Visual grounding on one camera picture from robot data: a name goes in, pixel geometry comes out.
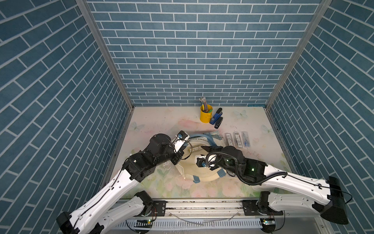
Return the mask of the clear compass set case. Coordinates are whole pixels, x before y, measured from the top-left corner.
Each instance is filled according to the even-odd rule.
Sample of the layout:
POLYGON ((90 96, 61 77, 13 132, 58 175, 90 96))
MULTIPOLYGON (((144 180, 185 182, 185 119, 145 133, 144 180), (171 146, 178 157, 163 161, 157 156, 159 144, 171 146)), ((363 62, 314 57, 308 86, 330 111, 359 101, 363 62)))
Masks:
POLYGON ((234 146, 233 138, 230 133, 225 133, 226 141, 228 146, 234 146))

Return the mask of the cream canvas tote bag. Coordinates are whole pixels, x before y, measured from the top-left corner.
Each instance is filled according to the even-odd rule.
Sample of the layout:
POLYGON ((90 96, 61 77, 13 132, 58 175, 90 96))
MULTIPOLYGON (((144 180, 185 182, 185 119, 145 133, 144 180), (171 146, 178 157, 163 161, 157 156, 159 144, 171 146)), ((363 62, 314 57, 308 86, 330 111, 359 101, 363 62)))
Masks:
POLYGON ((194 183, 210 182, 226 176, 224 169, 211 170, 205 162, 207 151, 203 146, 226 146, 223 136, 218 132, 194 134, 185 144, 183 159, 176 165, 182 177, 194 183))

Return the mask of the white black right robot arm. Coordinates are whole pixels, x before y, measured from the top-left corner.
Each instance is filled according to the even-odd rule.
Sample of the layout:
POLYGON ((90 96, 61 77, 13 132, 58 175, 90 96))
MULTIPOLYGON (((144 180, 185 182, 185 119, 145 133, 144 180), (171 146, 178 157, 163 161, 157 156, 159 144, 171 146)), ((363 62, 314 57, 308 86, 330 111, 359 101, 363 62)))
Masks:
POLYGON ((335 224, 349 223, 345 192, 338 178, 330 176, 328 179, 317 179, 290 173, 246 158, 242 151, 233 146, 204 146, 203 150, 205 153, 199 154, 195 160, 197 167, 212 171, 223 169, 248 186, 280 188, 292 193, 287 199, 273 192, 263 192, 258 201, 260 213, 305 210, 335 224))

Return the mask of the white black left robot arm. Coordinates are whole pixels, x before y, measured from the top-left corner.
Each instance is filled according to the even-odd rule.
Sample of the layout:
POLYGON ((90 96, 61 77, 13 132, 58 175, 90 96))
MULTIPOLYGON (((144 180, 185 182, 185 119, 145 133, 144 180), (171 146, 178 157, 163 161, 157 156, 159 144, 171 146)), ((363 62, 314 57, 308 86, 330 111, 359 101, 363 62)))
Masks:
POLYGON ((72 212, 63 212, 56 222, 64 234, 105 234, 119 223, 152 210, 153 199, 145 192, 114 208, 128 191, 153 174, 158 165, 176 165, 183 156, 189 135, 180 131, 175 139, 156 134, 148 146, 125 160, 119 172, 88 202, 72 212))

